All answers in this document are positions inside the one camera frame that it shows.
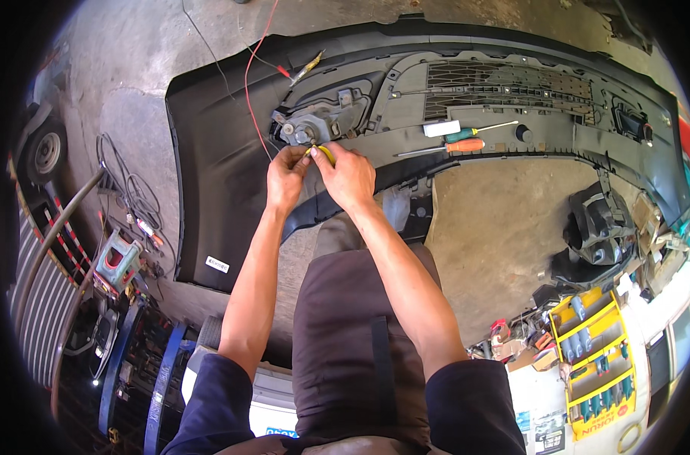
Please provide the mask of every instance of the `yellow sign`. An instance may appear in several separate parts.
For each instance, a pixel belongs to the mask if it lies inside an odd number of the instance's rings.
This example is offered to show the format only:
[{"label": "yellow sign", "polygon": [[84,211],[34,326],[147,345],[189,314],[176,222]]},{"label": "yellow sign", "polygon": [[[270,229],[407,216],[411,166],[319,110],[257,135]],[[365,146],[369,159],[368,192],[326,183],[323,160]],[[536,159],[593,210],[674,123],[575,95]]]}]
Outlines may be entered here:
[{"label": "yellow sign", "polygon": [[592,436],[599,432],[606,426],[615,423],[616,421],[622,419],[628,414],[635,412],[635,391],[631,395],[630,400],[623,400],[619,405],[613,406],[608,411],[603,411],[597,417],[585,422],[582,419],[578,419],[573,422],[573,433],[574,441],[579,441],[580,439],[585,439],[588,436]]}]

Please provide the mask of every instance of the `forearm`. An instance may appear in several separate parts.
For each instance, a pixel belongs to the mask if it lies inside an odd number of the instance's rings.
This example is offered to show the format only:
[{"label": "forearm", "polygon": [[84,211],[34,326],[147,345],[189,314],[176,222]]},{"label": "forearm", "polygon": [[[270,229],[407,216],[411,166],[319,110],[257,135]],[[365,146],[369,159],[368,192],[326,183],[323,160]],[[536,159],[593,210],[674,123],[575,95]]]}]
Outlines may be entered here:
[{"label": "forearm", "polygon": [[252,381],[274,318],[285,219],[274,208],[264,210],[223,315],[218,353],[238,363]]},{"label": "forearm", "polygon": [[423,360],[426,380],[441,367],[467,359],[451,306],[383,211],[373,202],[352,212],[395,315]]}]

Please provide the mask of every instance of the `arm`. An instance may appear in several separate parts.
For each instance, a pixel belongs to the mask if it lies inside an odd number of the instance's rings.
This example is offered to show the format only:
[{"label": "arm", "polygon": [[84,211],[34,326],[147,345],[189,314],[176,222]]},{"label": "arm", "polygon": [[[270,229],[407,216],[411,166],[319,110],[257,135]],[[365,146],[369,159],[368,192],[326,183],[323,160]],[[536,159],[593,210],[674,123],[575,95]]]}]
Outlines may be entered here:
[{"label": "arm", "polygon": [[279,242],[302,190],[310,162],[306,150],[285,147],[269,164],[266,208],[223,314],[218,353],[239,364],[252,381],[274,318]]},{"label": "arm", "polygon": [[428,381],[442,367],[468,358],[456,316],[431,275],[372,198],[376,171],[368,159],[336,143],[328,143],[327,148],[337,160],[335,166],[315,149],[314,162],[331,197],[350,215],[368,244],[395,315],[421,356]]}]

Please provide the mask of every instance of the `green-handled screwdriver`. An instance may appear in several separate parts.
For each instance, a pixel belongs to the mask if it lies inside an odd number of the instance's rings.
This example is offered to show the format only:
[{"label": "green-handled screwdriver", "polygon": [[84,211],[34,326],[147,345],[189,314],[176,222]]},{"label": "green-handled screwdriver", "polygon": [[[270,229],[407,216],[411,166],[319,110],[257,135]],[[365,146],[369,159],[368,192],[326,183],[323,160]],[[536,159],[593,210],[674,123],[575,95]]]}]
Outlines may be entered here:
[{"label": "green-handled screwdriver", "polygon": [[459,132],[453,132],[451,134],[447,134],[446,135],[446,142],[448,142],[448,143],[458,142],[462,139],[472,138],[484,130],[491,130],[492,128],[505,127],[508,124],[517,124],[517,123],[519,123],[519,120],[514,120],[513,122],[508,122],[508,123],[493,124],[490,127],[483,127],[483,128],[479,128],[479,129],[477,129],[477,128],[463,128]]}]

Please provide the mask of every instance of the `black shirt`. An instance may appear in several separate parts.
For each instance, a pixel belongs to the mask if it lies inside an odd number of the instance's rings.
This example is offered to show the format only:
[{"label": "black shirt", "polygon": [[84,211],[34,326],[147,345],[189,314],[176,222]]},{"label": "black shirt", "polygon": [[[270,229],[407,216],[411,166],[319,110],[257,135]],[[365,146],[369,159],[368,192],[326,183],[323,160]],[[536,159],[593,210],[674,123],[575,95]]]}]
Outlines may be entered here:
[{"label": "black shirt", "polygon": [[[254,438],[252,384],[233,360],[206,355],[180,421],[162,455],[216,453]],[[526,453],[514,418],[506,370],[493,360],[464,360],[426,383],[431,443],[450,453]]]}]

